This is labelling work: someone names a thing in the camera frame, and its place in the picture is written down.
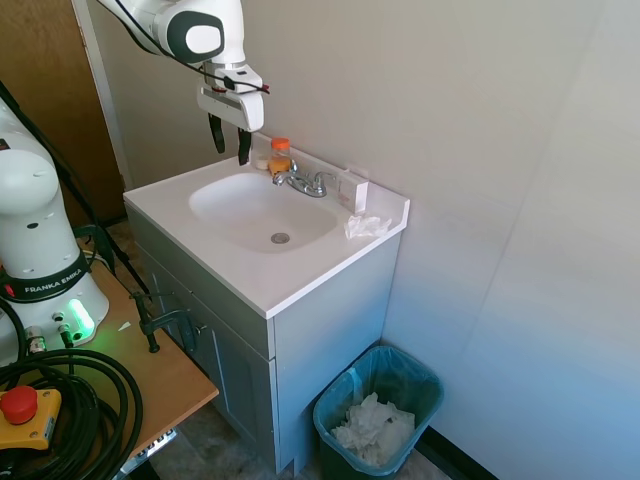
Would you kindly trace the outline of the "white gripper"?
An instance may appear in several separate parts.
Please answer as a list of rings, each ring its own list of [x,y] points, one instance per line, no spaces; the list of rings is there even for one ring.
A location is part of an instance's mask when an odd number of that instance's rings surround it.
[[[200,84],[197,103],[208,114],[209,127],[214,146],[219,154],[226,150],[222,121],[239,127],[238,163],[249,163],[252,148],[252,133],[263,128],[265,123],[264,102],[260,92],[236,94],[230,91],[215,92],[209,85]]]

